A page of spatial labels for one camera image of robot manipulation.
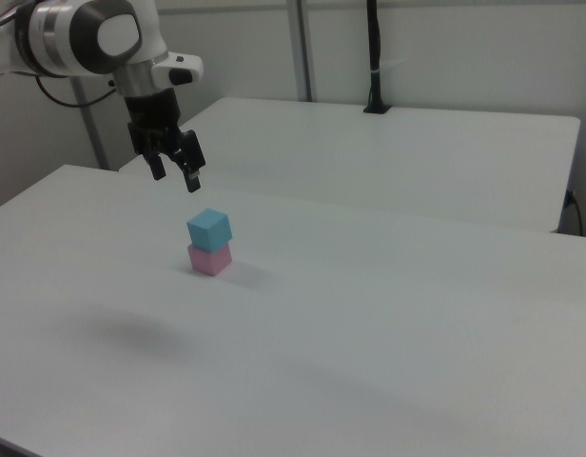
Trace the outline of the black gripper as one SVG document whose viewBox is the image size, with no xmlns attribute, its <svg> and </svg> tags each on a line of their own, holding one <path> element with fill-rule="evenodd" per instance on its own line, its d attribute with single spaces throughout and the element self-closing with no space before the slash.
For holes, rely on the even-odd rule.
<svg viewBox="0 0 586 457">
<path fill-rule="evenodd" d="M 166 176 L 160 154 L 165 154 L 181 170 L 186 188 L 193 193 L 201 188 L 200 169 L 205 156 L 195 131 L 181 132 L 179 104 L 174 89 L 151 95 L 125 98 L 130 116 L 128 130 L 137 155 L 149 165 L 152 177 L 159 181 Z"/>
</svg>

